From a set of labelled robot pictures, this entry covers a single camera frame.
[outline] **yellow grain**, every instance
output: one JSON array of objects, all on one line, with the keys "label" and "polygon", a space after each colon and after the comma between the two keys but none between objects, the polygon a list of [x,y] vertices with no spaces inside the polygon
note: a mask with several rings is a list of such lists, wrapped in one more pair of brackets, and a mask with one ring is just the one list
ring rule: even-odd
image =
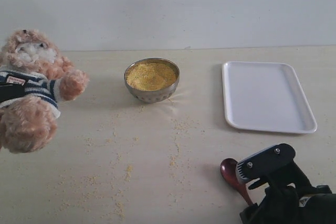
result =
[{"label": "yellow grain", "polygon": [[172,85],[176,81],[173,69],[162,63],[146,63],[134,67],[127,83],[142,91],[156,91]]}]

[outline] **plastic tray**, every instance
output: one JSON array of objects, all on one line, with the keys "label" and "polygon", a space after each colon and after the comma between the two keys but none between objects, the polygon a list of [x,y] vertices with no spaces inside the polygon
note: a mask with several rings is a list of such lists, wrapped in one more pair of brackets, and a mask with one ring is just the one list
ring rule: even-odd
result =
[{"label": "plastic tray", "polygon": [[293,67],[229,61],[222,65],[225,119],[243,130],[308,134],[317,129]]}]

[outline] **stuffed animal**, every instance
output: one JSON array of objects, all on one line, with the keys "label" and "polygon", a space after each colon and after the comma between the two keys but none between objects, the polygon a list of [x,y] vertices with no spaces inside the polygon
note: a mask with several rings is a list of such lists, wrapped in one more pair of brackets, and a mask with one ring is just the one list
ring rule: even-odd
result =
[{"label": "stuffed animal", "polygon": [[45,147],[56,133],[58,102],[74,100],[88,81],[44,34],[15,31],[0,52],[0,148]]}]

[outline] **stainless steel bowl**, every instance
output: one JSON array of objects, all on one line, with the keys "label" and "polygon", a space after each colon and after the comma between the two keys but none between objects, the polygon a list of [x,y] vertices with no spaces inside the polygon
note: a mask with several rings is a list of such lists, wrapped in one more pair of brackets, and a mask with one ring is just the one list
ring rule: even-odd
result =
[{"label": "stainless steel bowl", "polygon": [[[127,83],[127,78],[129,74],[131,73],[134,67],[136,67],[137,65],[144,64],[144,63],[162,63],[162,64],[169,66],[175,72],[176,81],[169,87],[156,90],[156,91],[143,91],[143,90],[138,90],[138,89],[131,87]],[[130,93],[135,98],[139,99],[140,101],[143,101],[146,103],[161,102],[163,100],[168,99],[175,92],[178,82],[180,81],[180,70],[176,64],[174,64],[173,62],[169,60],[161,59],[161,58],[148,58],[148,59],[139,60],[133,63],[132,65],[130,65],[124,73],[124,80],[125,80],[125,85],[127,89],[130,91]]]}]

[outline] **spoon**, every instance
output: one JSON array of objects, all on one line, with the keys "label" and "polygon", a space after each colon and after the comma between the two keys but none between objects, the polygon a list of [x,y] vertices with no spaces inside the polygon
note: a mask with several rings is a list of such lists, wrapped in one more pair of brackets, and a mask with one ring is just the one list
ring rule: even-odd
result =
[{"label": "spoon", "polygon": [[244,198],[246,203],[251,206],[253,205],[253,202],[248,196],[246,185],[240,184],[236,176],[237,163],[238,162],[233,158],[226,158],[220,164],[220,171],[225,181],[237,192],[239,192],[239,194]]}]

